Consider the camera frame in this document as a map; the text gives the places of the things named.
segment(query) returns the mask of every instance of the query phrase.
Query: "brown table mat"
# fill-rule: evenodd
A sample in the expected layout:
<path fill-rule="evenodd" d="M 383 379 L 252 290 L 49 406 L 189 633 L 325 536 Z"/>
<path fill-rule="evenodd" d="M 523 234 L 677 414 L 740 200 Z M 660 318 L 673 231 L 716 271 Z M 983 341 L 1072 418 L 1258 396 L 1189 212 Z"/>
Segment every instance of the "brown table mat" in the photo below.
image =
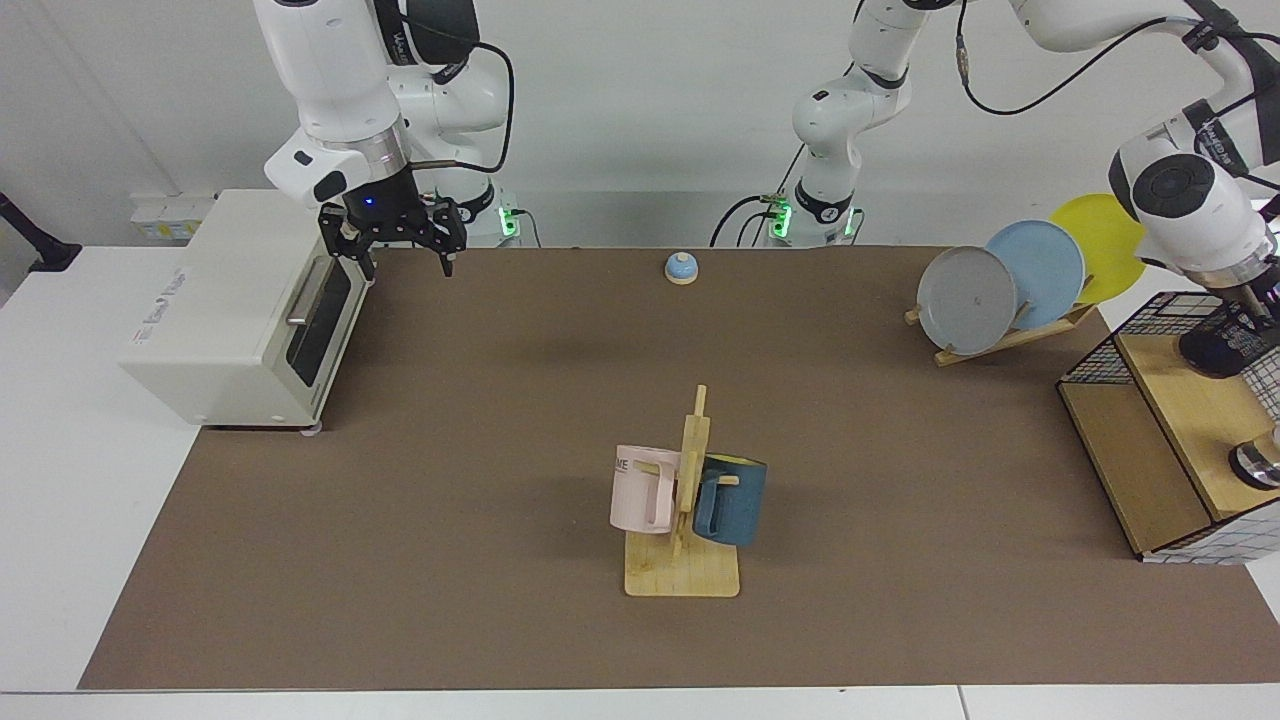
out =
<path fill-rule="evenodd" d="M 383 254 L 325 432 L 200 434 L 81 687 L 1280 680 L 1244 568 L 1128 552 L 1053 389 L 1101 320 L 940 370 L 936 252 Z M 696 383 L 769 462 L 742 594 L 627 598 L 613 446 Z"/>

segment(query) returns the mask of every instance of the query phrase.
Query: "table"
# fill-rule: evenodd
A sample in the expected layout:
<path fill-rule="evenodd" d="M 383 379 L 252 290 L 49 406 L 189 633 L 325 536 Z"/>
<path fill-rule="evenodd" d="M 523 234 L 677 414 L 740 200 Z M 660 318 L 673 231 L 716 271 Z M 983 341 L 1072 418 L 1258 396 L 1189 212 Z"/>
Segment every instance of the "table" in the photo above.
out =
<path fill-rule="evenodd" d="M 63 275 L 28 279 L 0 310 L 0 432 L 23 448 L 4 468 L 0 503 L 0 688 L 65 693 L 76 687 L 133 559 L 168 493 L 195 429 L 172 416 L 111 361 L 118 338 L 148 306 L 177 265 L 177 251 L 88 249 Z M 1280 607 L 1280 562 L 1251 568 L 1272 609 Z M 1280 687 L 1202 688 L 884 688 L 838 691 L 652 691 L 643 693 L 234 693 L 230 696 L 0 696 L 0 716 L 177 716 L 255 707 L 264 716 L 300 716 L 317 707 L 378 712 L 416 707 L 424 712 L 498 716 L 518 711 L 590 715 L 611 707 L 657 707 L 675 698 L 718 716 L 739 708 L 768 708 L 768 697 L 812 716 L 1021 717 L 1051 706 L 1093 703 L 1096 716 L 1124 708 L 1165 706 L 1165 717 L 1210 711 L 1270 717 Z M 733 697 L 737 701 L 724 698 Z M 248 705 L 237 705 L 244 702 Z M 316 712 L 338 712 L 319 710 Z"/>

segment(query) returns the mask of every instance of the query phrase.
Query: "yellow plate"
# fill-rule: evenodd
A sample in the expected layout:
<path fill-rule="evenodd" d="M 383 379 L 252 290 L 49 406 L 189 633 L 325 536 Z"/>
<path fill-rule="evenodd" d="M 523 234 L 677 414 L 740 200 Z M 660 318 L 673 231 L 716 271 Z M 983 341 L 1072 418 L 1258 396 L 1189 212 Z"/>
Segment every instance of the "yellow plate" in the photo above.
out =
<path fill-rule="evenodd" d="M 1114 195 L 1082 195 L 1048 219 L 1071 233 L 1084 254 L 1084 272 L 1093 279 L 1084 286 L 1079 302 L 1111 300 L 1133 287 L 1147 269 L 1133 255 L 1146 231 Z"/>

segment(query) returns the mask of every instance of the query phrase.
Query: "white table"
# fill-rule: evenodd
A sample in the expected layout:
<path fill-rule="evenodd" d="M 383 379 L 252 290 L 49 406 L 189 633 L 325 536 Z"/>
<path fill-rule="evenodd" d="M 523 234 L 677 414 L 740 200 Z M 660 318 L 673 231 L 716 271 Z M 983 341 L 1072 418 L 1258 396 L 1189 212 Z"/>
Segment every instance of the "white table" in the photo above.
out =
<path fill-rule="evenodd" d="M 1280 684 L 416 693 L 77 693 L 196 428 L 115 366 L 179 250 L 86 249 L 0 309 L 0 719 L 1224 716 L 1271 720 Z M 1106 311 L 1151 295 L 1147 278 Z M 1280 557 L 1251 566 L 1280 610 Z M 1030 652 L 1010 648 L 1010 652 Z"/>

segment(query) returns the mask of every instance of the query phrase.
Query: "toaster oven handle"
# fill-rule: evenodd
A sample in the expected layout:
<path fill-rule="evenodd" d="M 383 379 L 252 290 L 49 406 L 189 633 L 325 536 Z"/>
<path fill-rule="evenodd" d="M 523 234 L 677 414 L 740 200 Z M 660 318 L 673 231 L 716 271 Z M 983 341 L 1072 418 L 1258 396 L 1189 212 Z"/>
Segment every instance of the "toaster oven handle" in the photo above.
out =
<path fill-rule="evenodd" d="M 293 307 L 285 319 L 287 324 L 306 327 L 315 319 L 316 309 L 320 307 L 320 297 L 324 295 L 325 281 L 329 277 L 326 270 L 332 264 L 332 258 L 315 258 L 311 260 L 311 268 L 307 270 L 307 277 L 302 281 L 302 290 L 298 292 L 298 299 L 293 301 Z"/>

